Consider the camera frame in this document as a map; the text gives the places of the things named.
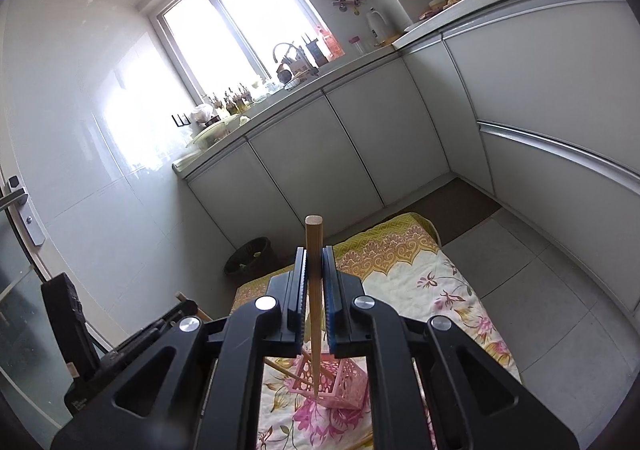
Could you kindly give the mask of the light wooden chopstick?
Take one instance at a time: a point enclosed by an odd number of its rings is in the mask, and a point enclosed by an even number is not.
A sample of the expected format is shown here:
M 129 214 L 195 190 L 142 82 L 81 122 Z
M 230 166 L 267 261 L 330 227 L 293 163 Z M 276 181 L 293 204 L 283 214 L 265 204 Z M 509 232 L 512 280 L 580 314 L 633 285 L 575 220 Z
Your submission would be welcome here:
M 323 242 L 323 219 L 320 215 L 305 217 L 306 275 L 308 278 L 310 362 L 314 397 L 318 396 L 321 369 L 321 314 L 322 281 L 321 256 Z

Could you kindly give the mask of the wooden chopstick in holder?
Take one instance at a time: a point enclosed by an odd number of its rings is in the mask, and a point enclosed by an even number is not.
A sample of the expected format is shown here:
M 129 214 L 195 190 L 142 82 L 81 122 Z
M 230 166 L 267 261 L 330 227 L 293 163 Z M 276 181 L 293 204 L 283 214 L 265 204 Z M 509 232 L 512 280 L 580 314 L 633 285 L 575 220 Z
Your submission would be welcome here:
M 305 380 L 304 378 L 301 378 L 298 374 L 286 369 L 284 366 L 280 366 L 280 364 L 277 364 L 275 361 L 267 357 L 264 358 L 264 365 L 270 366 L 271 369 L 277 370 L 278 372 L 287 376 L 288 378 L 292 378 L 294 382 L 299 381 L 300 383 L 306 383 L 306 384 L 311 383 Z

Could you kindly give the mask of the black trash bin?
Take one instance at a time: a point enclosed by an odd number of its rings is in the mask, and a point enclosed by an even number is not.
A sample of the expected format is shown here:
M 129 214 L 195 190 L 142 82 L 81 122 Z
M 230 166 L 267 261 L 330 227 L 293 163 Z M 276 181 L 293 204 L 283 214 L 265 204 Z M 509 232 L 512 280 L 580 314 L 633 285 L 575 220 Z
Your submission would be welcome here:
M 224 275 L 239 288 L 280 268 L 280 259 L 267 237 L 258 237 L 239 247 L 224 264 Z

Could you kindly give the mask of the pink perforated utensil holder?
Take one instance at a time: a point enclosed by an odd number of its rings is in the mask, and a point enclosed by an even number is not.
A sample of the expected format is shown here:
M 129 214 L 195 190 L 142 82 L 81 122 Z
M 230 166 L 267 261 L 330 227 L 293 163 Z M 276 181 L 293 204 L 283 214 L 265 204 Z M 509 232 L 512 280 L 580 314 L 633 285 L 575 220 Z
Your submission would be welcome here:
M 354 359 L 337 359 L 328 352 L 320 357 L 318 394 L 314 393 L 309 352 L 295 358 L 284 383 L 290 392 L 328 409 L 360 410 L 369 387 L 367 371 Z

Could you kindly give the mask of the floral tablecloth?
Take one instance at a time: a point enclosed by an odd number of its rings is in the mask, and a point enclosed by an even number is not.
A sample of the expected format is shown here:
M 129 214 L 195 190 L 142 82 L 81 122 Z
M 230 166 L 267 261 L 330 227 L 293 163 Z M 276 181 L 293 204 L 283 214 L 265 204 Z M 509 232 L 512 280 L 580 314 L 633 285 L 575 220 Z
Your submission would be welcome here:
M 361 279 L 363 290 L 401 316 L 425 321 L 443 314 L 472 337 L 513 376 L 520 371 L 480 296 L 442 251 L 433 224 L 405 213 L 333 248 L 335 265 Z M 358 410 L 328 409 L 288 389 L 279 358 L 264 369 L 257 429 L 258 449 L 370 449 L 370 402 Z

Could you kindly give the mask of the white jug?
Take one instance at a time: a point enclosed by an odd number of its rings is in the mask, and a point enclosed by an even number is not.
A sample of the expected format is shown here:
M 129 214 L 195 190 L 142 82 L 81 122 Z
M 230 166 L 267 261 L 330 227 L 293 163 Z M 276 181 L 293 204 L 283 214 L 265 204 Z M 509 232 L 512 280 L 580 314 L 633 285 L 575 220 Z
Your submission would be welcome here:
M 392 35 L 390 33 L 390 25 L 387 23 L 384 16 L 374 7 L 371 7 L 370 10 L 368 10 L 366 19 L 376 42 L 382 44 Z

